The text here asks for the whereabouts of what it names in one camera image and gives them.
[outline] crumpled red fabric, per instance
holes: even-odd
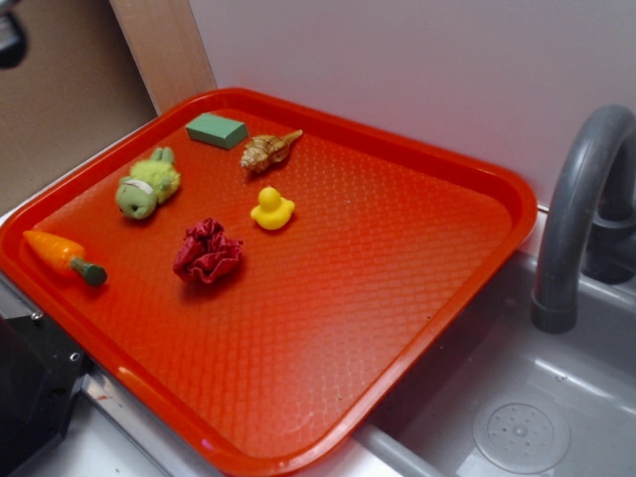
[[[210,284],[232,271],[239,264],[242,240],[227,238],[224,230],[214,219],[187,228],[172,267],[174,272],[184,281],[199,279]]]

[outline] sink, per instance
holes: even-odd
[[[634,296],[582,278],[576,326],[547,334],[535,269],[514,255],[369,417],[413,475],[636,475]]]

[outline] conch shell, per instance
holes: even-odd
[[[240,158],[240,166],[248,171],[261,173],[271,164],[285,159],[291,150],[291,143],[302,135],[302,130],[290,132],[282,137],[254,136]]]

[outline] green block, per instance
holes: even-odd
[[[191,139],[232,149],[247,137],[244,123],[205,112],[186,125]]]

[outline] stuffed turtle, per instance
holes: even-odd
[[[142,220],[150,217],[158,205],[177,192],[181,174],[174,166],[175,155],[169,147],[158,147],[150,159],[135,163],[130,175],[121,178],[115,201],[121,213]]]

